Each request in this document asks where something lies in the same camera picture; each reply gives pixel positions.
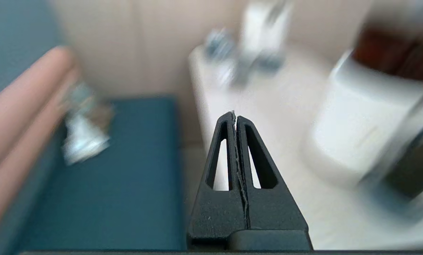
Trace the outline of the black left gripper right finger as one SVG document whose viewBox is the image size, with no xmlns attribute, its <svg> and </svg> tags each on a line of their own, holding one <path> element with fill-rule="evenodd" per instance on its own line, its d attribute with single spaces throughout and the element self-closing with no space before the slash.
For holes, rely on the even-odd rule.
<svg viewBox="0 0 423 255">
<path fill-rule="evenodd" d="M 239 116 L 236 139 L 249 229 L 308 233 L 307 222 L 254 123 Z"/>
</svg>

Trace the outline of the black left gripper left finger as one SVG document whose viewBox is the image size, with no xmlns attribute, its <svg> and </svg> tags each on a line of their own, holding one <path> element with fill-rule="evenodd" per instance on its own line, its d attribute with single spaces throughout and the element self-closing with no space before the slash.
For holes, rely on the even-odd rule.
<svg viewBox="0 0 423 255">
<path fill-rule="evenodd" d="M 233 112 L 217 120 L 187 228 L 189 250 L 226 250 L 230 235 L 247 228 L 235 123 Z M 222 141 L 226 142 L 228 191 L 213 189 Z"/>
</svg>

